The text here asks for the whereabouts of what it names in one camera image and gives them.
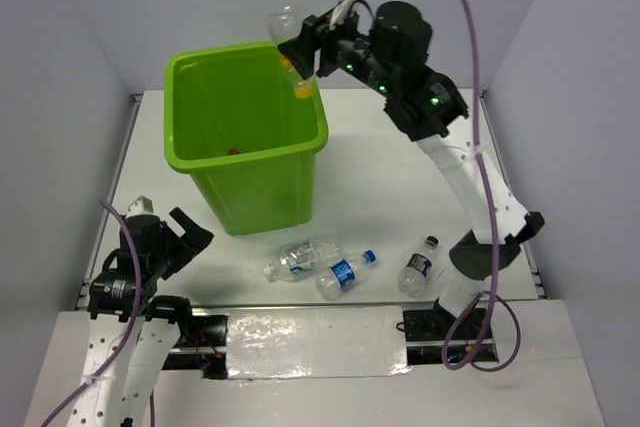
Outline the crushed bottle orange cap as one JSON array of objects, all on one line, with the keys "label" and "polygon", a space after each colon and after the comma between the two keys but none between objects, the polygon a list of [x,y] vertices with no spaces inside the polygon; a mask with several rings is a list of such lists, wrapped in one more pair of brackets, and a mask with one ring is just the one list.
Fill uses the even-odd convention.
[{"label": "crushed bottle orange cap", "polygon": [[303,32],[306,17],[306,11],[295,5],[268,16],[269,34],[297,99],[310,98],[313,93],[314,52]]}]

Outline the green label clear bottle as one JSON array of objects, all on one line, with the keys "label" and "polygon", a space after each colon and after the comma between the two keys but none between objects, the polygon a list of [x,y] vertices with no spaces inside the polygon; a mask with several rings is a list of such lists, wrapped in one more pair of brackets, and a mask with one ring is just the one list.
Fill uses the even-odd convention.
[{"label": "green label clear bottle", "polygon": [[295,283],[338,262],[343,256],[338,234],[321,234],[280,248],[263,266],[268,282]]}]

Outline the blue label bottle blue cap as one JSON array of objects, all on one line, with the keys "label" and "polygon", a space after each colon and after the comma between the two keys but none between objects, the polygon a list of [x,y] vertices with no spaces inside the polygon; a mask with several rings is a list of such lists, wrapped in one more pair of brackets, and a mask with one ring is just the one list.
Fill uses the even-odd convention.
[{"label": "blue label bottle blue cap", "polygon": [[373,250],[348,254],[318,273],[316,289],[325,300],[335,301],[348,290],[366,282],[376,261]]}]

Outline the black label bottle black cap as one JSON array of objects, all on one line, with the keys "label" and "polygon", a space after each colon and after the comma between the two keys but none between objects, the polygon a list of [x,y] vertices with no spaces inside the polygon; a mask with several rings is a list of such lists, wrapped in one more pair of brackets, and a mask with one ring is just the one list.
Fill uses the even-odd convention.
[{"label": "black label bottle black cap", "polygon": [[436,259],[439,239],[427,236],[413,250],[397,275],[397,287],[412,298],[419,297],[427,285],[427,276]]}]

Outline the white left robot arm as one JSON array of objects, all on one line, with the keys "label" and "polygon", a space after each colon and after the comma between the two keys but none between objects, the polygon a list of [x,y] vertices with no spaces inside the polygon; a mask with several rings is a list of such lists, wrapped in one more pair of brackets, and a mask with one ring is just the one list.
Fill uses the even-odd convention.
[{"label": "white left robot arm", "polygon": [[69,402],[70,426],[141,425],[170,350],[195,336],[190,301],[158,294],[158,284],[191,263],[214,235],[180,208],[170,216],[181,233],[144,198],[115,217],[119,245],[88,289],[89,337]]}]

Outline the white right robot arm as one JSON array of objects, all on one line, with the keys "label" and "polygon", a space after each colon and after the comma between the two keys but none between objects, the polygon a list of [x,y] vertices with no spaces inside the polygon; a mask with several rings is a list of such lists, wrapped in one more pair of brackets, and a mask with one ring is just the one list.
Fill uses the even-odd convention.
[{"label": "white right robot arm", "polygon": [[296,93],[303,82],[342,70],[383,96],[386,115],[432,160],[462,205],[471,229],[449,252],[454,271],[434,316],[442,336],[457,338],[484,281],[516,259],[544,218],[522,206],[483,157],[472,125],[477,117],[453,81],[428,67],[432,28],[416,7],[382,4],[368,33],[359,31],[353,10],[335,25],[331,18],[288,7],[270,15],[269,32]]}]

